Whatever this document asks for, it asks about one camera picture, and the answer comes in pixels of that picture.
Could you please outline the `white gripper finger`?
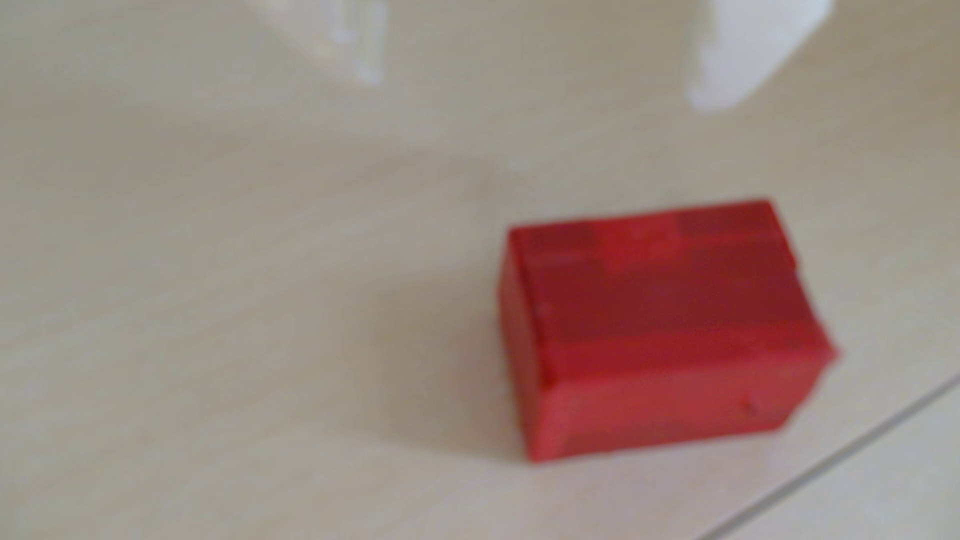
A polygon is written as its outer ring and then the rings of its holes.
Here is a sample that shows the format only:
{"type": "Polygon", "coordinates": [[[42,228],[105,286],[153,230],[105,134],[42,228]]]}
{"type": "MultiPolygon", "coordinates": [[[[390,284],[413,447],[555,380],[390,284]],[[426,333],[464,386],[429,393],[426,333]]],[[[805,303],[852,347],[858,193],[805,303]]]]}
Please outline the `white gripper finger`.
{"type": "Polygon", "coordinates": [[[248,1],[271,30],[322,71],[359,85],[383,80],[384,1],[248,1]]]}
{"type": "Polygon", "coordinates": [[[737,107],[829,20],[834,1],[700,1],[685,94],[702,113],[737,107]]]}

